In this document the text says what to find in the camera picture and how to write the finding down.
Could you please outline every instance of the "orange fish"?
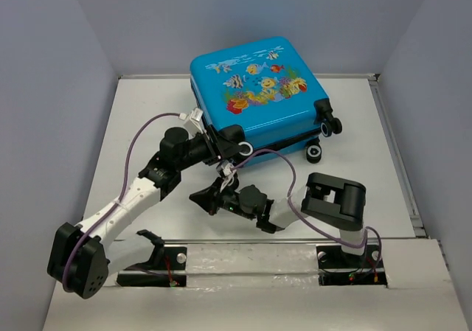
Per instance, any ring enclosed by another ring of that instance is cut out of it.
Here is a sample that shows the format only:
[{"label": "orange fish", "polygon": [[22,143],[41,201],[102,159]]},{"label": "orange fish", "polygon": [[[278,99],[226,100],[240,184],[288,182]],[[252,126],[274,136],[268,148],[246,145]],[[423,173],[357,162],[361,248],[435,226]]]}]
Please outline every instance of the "orange fish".
[{"label": "orange fish", "polygon": [[278,73],[281,69],[284,69],[283,66],[278,66],[277,64],[271,66],[271,71],[273,71],[273,73]]}]

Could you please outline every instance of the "robotic arm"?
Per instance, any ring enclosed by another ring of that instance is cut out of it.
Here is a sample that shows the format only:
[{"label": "robotic arm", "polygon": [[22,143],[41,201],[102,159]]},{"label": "robotic arm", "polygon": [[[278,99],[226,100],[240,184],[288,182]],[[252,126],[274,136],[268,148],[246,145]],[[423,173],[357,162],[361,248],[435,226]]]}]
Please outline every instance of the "robotic arm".
[{"label": "robotic arm", "polygon": [[[165,199],[181,181],[181,171],[203,162],[219,163],[220,177],[215,182],[190,196],[210,215],[225,209],[241,217],[256,220],[256,227],[274,233],[298,220],[291,211],[288,199],[271,200],[254,185],[236,191],[237,174],[231,160],[244,156],[244,132],[238,125],[216,131],[211,125],[201,125],[201,110],[181,115],[184,128],[170,128],[157,152],[138,174],[122,200],[115,199],[95,215],[77,225],[65,223],[57,231],[47,267],[50,276],[63,282],[66,262],[77,241],[83,240],[74,255],[67,288],[83,299],[93,296],[105,279],[129,266],[143,262],[159,262],[164,254],[164,241],[155,234],[142,230],[131,239],[115,241],[119,233],[143,212]],[[334,202],[326,201],[336,192]],[[366,189],[354,181],[311,174],[305,187],[295,192],[291,200],[304,217],[311,216],[340,229],[341,238],[357,243],[363,231],[363,210]],[[86,234],[113,205],[116,209],[104,221]],[[364,250],[346,251],[362,255]]]}]

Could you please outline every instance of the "cable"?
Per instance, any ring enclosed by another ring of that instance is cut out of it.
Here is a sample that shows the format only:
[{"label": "cable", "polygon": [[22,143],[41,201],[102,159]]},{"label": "cable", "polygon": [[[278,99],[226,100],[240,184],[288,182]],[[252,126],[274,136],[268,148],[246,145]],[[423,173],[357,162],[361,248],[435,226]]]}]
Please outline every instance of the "cable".
[{"label": "cable", "polygon": [[121,188],[121,192],[119,193],[119,196],[118,196],[118,202],[114,203],[114,205],[99,220],[97,220],[97,222],[95,222],[93,226],[91,226],[85,233],[83,233],[82,237],[80,237],[80,239],[77,241],[77,244],[75,244],[74,248],[72,249],[71,254],[69,255],[69,258],[67,259],[66,266],[64,267],[64,272],[62,275],[62,286],[63,286],[63,289],[67,293],[71,293],[73,291],[69,289],[67,282],[69,279],[69,271],[72,265],[72,261],[74,260],[75,255],[77,255],[79,248],[82,246],[83,242],[87,239],[87,237],[89,237],[90,233],[92,233],[93,230],[95,230],[106,218],[108,218],[114,212],[114,210],[118,207],[119,203],[121,203],[122,199],[125,197],[126,189],[128,187],[128,169],[129,169],[129,164],[130,164],[131,152],[133,150],[134,144],[136,143],[136,140],[138,139],[139,135],[142,133],[142,131],[146,129],[148,125],[150,125],[155,120],[160,119],[161,117],[164,117],[164,116],[179,116],[179,114],[174,113],[174,112],[167,112],[164,114],[154,116],[152,119],[149,119],[134,135],[133,140],[131,141],[131,144],[128,148],[128,152],[126,154],[125,175],[123,178],[123,185]]},{"label": "cable", "polygon": [[347,246],[348,248],[367,248],[367,230],[370,230],[370,231],[373,231],[374,234],[377,236],[378,238],[378,241],[379,241],[379,244],[378,244],[378,259],[377,259],[377,265],[378,263],[380,262],[380,259],[381,259],[381,249],[382,249],[382,244],[381,244],[381,238],[380,238],[380,235],[379,233],[371,226],[366,226],[365,229],[366,229],[366,232],[365,232],[365,235],[364,235],[364,238],[362,240],[362,243],[360,244],[352,244],[352,243],[349,243],[347,241],[344,241],[343,239],[339,239],[337,237],[334,237],[333,235],[330,235],[324,231],[322,231],[320,228],[317,228],[315,227],[312,223],[310,223],[308,220],[305,219],[305,217],[303,217],[303,215],[298,212],[298,210],[295,208],[294,204],[292,203],[292,200],[291,200],[291,195],[292,195],[292,190],[294,189],[294,186],[295,186],[295,182],[296,182],[296,172],[295,172],[295,167],[294,165],[290,162],[290,160],[288,160],[288,158],[286,156],[284,156],[283,154],[275,151],[275,150],[271,150],[271,149],[260,149],[260,150],[256,150],[254,151],[250,156],[248,156],[244,161],[240,162],[238,165],[236,165],[235,167],[233,167],[233,170],[236,170],[236,169],[239,169],[241,168],[242,166],[244,166],[244,164],[246,164],[248,161],[250,161],[251,159],[253,159],[255,156],[261,154],[261,153],[272,153],[272,154],[275,154],[277,156],[279,156],[280,158],[282,158],[287,164],[288,166],[291,168],[292,170],[292,175],[293,175],[293,180],[288,188],[288,192],[287,192],[287,198],[288,198],[288,205],[290,206],[291,210],[293,211],[293,213],[295,213],[295,215],[304,223],[306,224],[307,226],[309,226],[310,228],[312,228],[314,231],[316,231],[318,234],[326,237],[327,239],[329,240],[332,240],[338,244],[341,244],[341,245],[344,245],[344,246]]}]

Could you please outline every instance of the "tabletop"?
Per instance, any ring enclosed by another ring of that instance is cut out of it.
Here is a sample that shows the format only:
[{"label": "tabletop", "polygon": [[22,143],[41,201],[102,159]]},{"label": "tabletop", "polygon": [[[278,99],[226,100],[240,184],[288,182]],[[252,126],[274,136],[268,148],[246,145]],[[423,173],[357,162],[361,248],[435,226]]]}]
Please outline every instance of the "tabletop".
[{"label": "tabletop", "polygon": [[[319,79],[330,97],[343,132],[322,138],[323,158],[318,164],[305,160],[304,152],[288,157],[294,163],[301,187],[309,173],[320,172],[361,182],[367,188],[364,222],[384,238],[414,237],[409,210],[392,161],[381,119],[367,79]],[[196,106],[189,78],[120,80],[100,151],[84,217],[89,217],[114,199],[122,185],[125,154],[138,129],[163,112],[188,112]],[[130,178],[159,150],[166,129],[180,126],[175,118],[158,119],[138,139],[131,155]],[[165,240],[289,240],[321,239],[301,222],[285,231],[266,234],[253,221],[220,210],[210,217],[188,196],[209,186],[216,178],[214,167],[197,164],[182,173],[182,182],[158,205],[138,217],[120,235],[130,237],[148,229]],[[291,171],[279,159],[239,172],[240,187],[255,184],[270,198],[283,198],[291,182]],[[333,235],[338,231],[313,221]]]}]

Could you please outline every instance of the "fish print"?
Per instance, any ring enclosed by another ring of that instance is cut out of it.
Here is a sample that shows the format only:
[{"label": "fish print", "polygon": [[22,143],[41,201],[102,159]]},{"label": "fish print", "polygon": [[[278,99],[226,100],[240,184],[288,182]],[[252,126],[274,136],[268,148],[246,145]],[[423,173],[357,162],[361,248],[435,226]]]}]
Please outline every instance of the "fish print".
[{"label": "fish print", "polygon": [[228,88],[241,89],[245,82],[246,82],[245,75],[243,75],[243,77],[241,78],[239,74],[235,74],[231,78],[229,78],[226,82],[224,82],[223,85],[227,86]]},{"label": "fish print", "polygon": [[253,64],[250,64],[246,68],[246,72],[248,72],[250,75],[256,75],[256,74],[259,74],[260,72],[262,72],[264,70],[264,68],[268,68],[266,62],[264,62],[264,64],[262,64],[262,65],[253,63]]},{"label": "fish print", "polygon": [[279,57],[279,54],[274,52],[274,51],[270,51],[268,53],[268,56],[266,57],[268,60],[276,60],[277,57]]},{"label": "fish print", "polygon": [[271,71],[273,73],[279,73],[283,68],[283,66],[278,66],[277,64],[274,64],[271,66]]}]

